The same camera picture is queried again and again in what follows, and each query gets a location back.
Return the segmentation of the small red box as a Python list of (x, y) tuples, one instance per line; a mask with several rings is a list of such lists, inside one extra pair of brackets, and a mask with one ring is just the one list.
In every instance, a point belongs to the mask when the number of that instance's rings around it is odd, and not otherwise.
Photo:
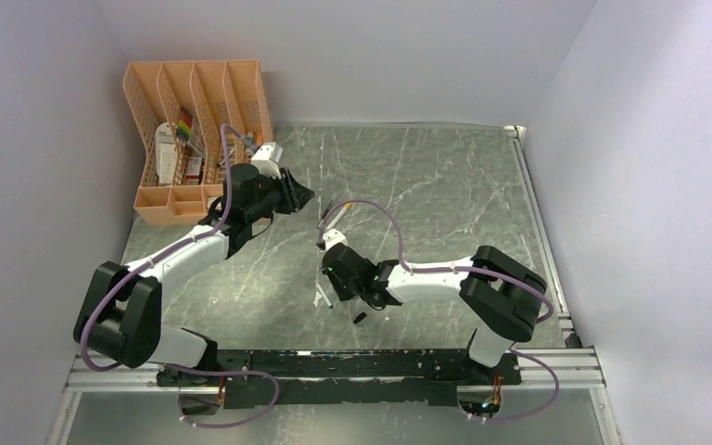
[(184, 173), (184, 184), (200, 184), (203, 175), (203, 158), (200, 156), (190, 157), (186, 164)]

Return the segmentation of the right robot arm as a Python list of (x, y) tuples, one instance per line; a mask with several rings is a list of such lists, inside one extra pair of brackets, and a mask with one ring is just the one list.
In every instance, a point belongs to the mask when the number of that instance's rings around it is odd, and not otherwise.
[(530, 341), (537, 323), (554, 314), (546, 281), (490, 246), (457, 261), (403, 267), (397, 260), (373, 263), (336, 243), (321, 269), (340, 300), (358, 298), (376, 310), (416, 301), (464, 303), (481, 322), (463, 360), (465, 376), (476, 384), (495, 376), (510, 346)]

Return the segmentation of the orange plastic file organizer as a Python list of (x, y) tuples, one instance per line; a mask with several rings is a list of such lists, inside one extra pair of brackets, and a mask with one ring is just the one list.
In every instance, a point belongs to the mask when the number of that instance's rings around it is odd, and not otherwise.
[[(225, 168), (250, 161), (247, 132), (274, 140), (273, 124), (257, 59), (220, 61), (132, 62), (123, 77), (123, 91), (142, 139), (146, 160), (134, 210), (149, 225), (190, 225), (201, 219), (214, 198), (223, 194)], [(180, 109), (194, 117), (191, 143), (175, 134)], [(177, 161), (172, 184), (158, 185), (155, 131), (163, 122), (172, 128)], [(200, 184), (184, 184), (190, 157), (203, 158)]]

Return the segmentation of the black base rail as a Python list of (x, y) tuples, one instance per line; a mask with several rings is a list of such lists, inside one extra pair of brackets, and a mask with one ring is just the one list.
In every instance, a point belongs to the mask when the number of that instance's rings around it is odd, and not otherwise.
[(224, 408), (279, 404), (425, 402), (458, 404), (464, 387), (494, 388), (521, 382), (518, 359), (505, 352), (494, 366), (479, 364), (464, 349), (219, 350), (228, 376), (164, 369), (161, 388), (180, 388)]

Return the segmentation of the white paper box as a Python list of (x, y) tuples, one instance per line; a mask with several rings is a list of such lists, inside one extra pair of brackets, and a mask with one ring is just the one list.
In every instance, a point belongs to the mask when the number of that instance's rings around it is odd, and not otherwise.
[(168, 122), (160, 124), (155, 131), (155, 167), (158, 185), (172, 184), (177, 161), (175, 140)]

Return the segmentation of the coloured marker set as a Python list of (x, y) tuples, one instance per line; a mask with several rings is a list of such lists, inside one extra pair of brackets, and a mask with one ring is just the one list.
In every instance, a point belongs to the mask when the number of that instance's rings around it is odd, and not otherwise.
[(194, 117), (185, 108), (181, 108), (175, 134), (185, 145), (191, 143), (193, 127)]

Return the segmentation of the black marker cap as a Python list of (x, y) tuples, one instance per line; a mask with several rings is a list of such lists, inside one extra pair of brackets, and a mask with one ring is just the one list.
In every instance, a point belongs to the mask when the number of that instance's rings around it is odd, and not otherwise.
[(359, 324), (360, 322), (362, 322), (362, 321), (366, 318), (366, 316), (367, 316), (367, 314), (366, 314), (364, 311), (361, 312), (361, 313), (359, 313), (359, 314), (353, 319), (353, 323), (354, 323), (354, 324)]

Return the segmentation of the silver marker pen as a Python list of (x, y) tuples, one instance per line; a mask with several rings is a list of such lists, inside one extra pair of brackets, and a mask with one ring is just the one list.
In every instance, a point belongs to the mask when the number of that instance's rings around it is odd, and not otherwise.
[(332, 230), (336, 227), (337, 223), (345, 216), (345, 214), (348, 212), (350, 209), (349, 205), (341, 207), (336, 215), (329, 221), (329, 223), (326, 226), (326, 231)]

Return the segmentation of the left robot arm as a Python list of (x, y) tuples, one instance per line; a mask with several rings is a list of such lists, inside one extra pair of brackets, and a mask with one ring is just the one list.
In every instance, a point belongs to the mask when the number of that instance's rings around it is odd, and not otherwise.
[(95, 351), (128, 368), (182, 366), (183, 374), (199, 386), (216, 379), (217, 343), (164, 324), (162, 301), (210, 266), (233, 257), (254, 238), (254, 223), (297, 213), (315, 196), (287, 168), (269, 175), (247, 163), (232, 167), (222, 190), (180, 239), (141, 260), (106, 261), (95, 269), (73, 327), (90, 368), (100, 368), (90, 357)]

